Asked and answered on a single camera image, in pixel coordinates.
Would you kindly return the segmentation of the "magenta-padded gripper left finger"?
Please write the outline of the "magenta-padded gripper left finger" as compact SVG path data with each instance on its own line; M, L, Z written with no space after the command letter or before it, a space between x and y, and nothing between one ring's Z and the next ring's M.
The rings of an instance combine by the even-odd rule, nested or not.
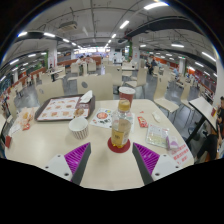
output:
M91 144L86 143L65 155L56 154L44 166L44 170L79 185L82 181L90 154Z

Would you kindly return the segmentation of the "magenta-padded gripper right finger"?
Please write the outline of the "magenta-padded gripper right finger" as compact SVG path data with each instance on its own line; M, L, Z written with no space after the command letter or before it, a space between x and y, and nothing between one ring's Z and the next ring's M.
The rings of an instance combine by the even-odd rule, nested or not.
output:
M133 144L132 153L145 185L182 169L168 154L159 155L137 143Z

